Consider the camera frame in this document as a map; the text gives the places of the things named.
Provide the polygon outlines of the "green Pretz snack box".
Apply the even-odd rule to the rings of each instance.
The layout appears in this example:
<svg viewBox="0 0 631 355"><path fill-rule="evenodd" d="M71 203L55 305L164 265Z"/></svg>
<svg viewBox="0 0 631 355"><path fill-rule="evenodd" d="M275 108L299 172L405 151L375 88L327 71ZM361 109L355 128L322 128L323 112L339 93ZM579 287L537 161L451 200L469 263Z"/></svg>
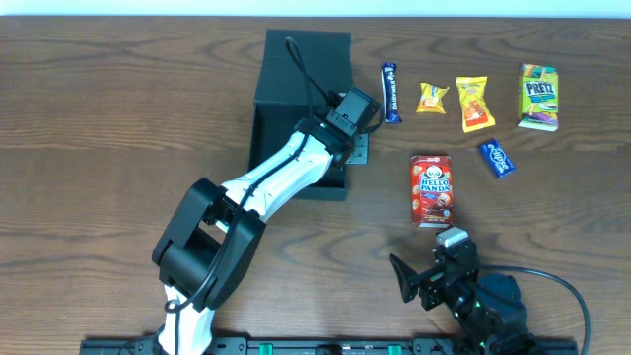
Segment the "green Pretz snack box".
<svg viewBox="0 0 631 355"><path fill-rule="evenodd" d="M559 73L555 67L522 63L518 127L554 132L559 128Z"/></svg>

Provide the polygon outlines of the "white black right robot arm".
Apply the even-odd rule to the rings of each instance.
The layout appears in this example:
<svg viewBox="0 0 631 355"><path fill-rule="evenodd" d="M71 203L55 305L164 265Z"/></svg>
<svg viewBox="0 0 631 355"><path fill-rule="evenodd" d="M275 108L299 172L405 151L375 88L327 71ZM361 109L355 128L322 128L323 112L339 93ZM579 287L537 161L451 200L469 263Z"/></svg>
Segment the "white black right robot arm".
<svg viewBox="0 0 631 355"><path fill-rule="evenodd" d="M511 276L479 276L477 244L470 239L433 250L435 265L416 272L398 256L389 261L402 301L421 300L430 311L446 306L465 334L463 346L473 354L540 354L527 328L527 310Z"/></svg>

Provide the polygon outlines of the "red Hello Panda box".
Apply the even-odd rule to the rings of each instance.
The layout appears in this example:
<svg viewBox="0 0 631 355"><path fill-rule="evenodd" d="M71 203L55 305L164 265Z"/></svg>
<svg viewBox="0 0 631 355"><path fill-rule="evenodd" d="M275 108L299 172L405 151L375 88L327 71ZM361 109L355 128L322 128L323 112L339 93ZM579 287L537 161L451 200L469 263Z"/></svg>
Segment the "red Hello Panda box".
<svg viewBox="0 0 631 355"><path fill-rule="evenodd" d="M451 158L417 155L410 160L411 215L417 227L447 228L454 220Z"/></svg>

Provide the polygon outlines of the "black gift box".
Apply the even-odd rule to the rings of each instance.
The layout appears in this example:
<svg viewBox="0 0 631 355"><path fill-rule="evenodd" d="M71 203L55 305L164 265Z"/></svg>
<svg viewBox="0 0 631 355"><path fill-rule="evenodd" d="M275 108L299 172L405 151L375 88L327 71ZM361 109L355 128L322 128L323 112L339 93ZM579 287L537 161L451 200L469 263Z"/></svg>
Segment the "black gift box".
<svg viewBox="0 0 631 355"><path fill-rule="evenodd" d="M309 74L326 92L351 88L349 33L268 30L254 96L250 170L279 151L308 113L304 76L287 51L287 37L295 40Z"/></svg>

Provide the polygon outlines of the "long yellow orange snack packet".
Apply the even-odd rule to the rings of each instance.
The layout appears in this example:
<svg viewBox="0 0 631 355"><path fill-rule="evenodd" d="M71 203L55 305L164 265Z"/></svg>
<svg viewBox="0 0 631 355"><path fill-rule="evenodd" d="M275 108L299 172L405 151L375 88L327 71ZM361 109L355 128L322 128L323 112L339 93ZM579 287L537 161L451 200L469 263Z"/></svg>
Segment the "long yellow orange snack packet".
<svg viewBox="0 0 631 355"><path fill-rule="evenodd" d="M494 126L494 116L490 113L484 100L488 82L483 77L457 77L456 87L462 113L462 130L469 133L475 130Z"/></svg>

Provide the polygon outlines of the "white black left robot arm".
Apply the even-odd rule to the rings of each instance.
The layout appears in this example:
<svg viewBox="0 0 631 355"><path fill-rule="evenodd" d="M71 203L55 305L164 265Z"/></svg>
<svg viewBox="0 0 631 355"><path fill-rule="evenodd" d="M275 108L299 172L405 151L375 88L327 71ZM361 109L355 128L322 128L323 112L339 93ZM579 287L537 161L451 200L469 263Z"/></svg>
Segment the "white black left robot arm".
<svg viewBox="0 0 631 355"><path fill-rule="evenodd" d="M167 294L159 353L205 352L214 313L244 279L267 220L344 165L357 136L376 130L371 120L380 108L353 87L326 115L301 119L285 145L253 170L220 185L202 178L188 189L152 253Z"/></svg>

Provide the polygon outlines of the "blue Dairy Milk chocolate bar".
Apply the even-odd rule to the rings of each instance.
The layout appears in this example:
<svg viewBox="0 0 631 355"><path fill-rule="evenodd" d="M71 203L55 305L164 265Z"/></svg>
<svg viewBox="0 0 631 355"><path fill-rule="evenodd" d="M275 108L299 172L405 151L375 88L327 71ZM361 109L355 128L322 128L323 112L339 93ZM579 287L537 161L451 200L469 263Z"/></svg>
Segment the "blue Dairy Milk chocolate bar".
<svg viewBox="0 0 631 355"><path fill-rule="evenodd" d="M398 124L402 122L398 110L396 64L384 63L381 66L382 89L386 122Z"/></svg>

